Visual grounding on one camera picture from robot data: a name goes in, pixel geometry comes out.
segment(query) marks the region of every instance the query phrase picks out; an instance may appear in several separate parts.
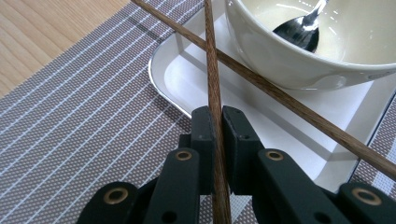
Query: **placemat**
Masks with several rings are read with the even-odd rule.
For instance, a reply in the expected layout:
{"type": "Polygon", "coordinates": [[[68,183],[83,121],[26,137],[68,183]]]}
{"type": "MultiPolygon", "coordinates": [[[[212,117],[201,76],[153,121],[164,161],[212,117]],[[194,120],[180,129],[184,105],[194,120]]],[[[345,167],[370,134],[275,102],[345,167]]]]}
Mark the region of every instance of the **placemat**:
{"type": "MultiPolygon", "coordinates": [[[[200,0],[150,0],[184,23],[200,0]]],[[[129,4],[0,101],[0,223],[71,223],[113,181],[157,176],[190,119],[151,86],[148,62],[173,31],[129,4]]],[[[396,103],[371,143],[396,162],[396,103]]],[[[394,182],[361,162],[352,181],[395,197],[394,182]]],[[[232,195],[234,223],[254,223],[249,197],[232,195]]],[[[201,197],[200,223],[211,222],[201,197]]]]}

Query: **white tray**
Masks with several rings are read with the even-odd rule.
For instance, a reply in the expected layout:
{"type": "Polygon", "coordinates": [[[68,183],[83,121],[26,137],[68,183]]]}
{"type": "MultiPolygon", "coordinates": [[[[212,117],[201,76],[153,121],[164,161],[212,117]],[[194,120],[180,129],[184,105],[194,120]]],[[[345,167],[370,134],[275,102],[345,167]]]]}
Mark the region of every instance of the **white tray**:
{"type": "MultiPolygon", "coordinates": [[[[218,49],[242,62],[230,42],[224,1],[213,2],[213,13],[218,49]]],[[[201,10],[184,26],[205,39],[204,22],[201,10]]],[[[157,91],[189,116],[193,109],[207,105],[205,64],[204,51],[180,35],[171,35],[153,54],[148,70],[157,91]]],[[[245,112],[265,147],[289,153],[325,189],[336,191],[348,181],[357,164],[356,156],[221,63],[219,73],[222,103],[245,112]]],[[[367,143],[395,84],[393,75],[339,91],[286,92],[367,143]]]]}

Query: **chopsticks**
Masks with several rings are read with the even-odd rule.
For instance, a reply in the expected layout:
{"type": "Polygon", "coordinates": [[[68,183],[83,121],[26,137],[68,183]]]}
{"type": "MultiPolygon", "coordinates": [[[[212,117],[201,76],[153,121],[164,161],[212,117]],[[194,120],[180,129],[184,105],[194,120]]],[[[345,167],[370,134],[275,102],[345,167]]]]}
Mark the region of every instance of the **chopsticks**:
{"type": "Polygon", "coordinates": [[[205,0],[205,35],[207,92],[209,110],[212,114],[216,132],[216,151],[214,159],[214,193],[212,194],[213,222],[231,224],[230,192],[226,178],[225,153],[221,129],[221,97],[219,84],[218,56],[213,27],[211,0],[205,0]]]}
{"type": "MultiPolygon", "coordinates": [[[[133,0],[133,2],[135,2],[148,13],[152,14],[160,21],[164,22],[175,31],[186,37],[199,48],[206,50],[206,42],[199,36],[193,34],[182,25],[167,18],[157,9],[142,2],[141,0],[133,0]]],[[[293,113],[298,115],[300,118],[304,119],[305,121],[316,127],[321,132],[327,134],[335,142],[345,147],[362,160],[371,164],[378,171],[382,172],[384,175],[396,181],[396,165],[393,164],[391,161],[382,157],[380,154],[373,151],[350,134],[344,132],[343,130],[323,118],[321,115],[317,114],[307,106],[295,100],[294,98],[283,92],[280,88],[270,83],[260,75],[252,72],[250,69],[248,69],[238,61],[234,60],[224,52],[217,49],[217,55],[219,60],[228,67],[230,67],[232,70],[234,70],[235,73],[239,74],[251,84],[264,91],[269,96],[273,97],[283,106],[285,106],[293,113]]]]}

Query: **spoon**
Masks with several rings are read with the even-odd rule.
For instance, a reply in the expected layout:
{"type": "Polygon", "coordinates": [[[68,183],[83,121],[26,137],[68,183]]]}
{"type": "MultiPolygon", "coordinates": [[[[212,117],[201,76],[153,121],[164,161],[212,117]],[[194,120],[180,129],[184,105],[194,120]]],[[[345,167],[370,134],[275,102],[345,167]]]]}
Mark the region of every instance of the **spoon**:
{"type": "Polygon", "coordinates": [[[328,2],[329,0],[319,0],[308,15],[282,23],[274,33],[293,45],[315,52],[319,42],[318,15],[328,2]]]}

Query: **ceramic bowl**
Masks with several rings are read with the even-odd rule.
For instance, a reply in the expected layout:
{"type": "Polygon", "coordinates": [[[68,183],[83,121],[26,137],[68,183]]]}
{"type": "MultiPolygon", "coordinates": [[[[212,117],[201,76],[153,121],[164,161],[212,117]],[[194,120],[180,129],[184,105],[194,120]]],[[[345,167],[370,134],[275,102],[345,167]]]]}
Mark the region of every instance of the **ceramic bowl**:
{"type": "Polygon", "coordinates": [[[330,0],[315,53],[272,31],[318,0],[225,0],[230,34],[245,63],[276,85],[336,90],[396,73],[396,1],[330,0]]]}

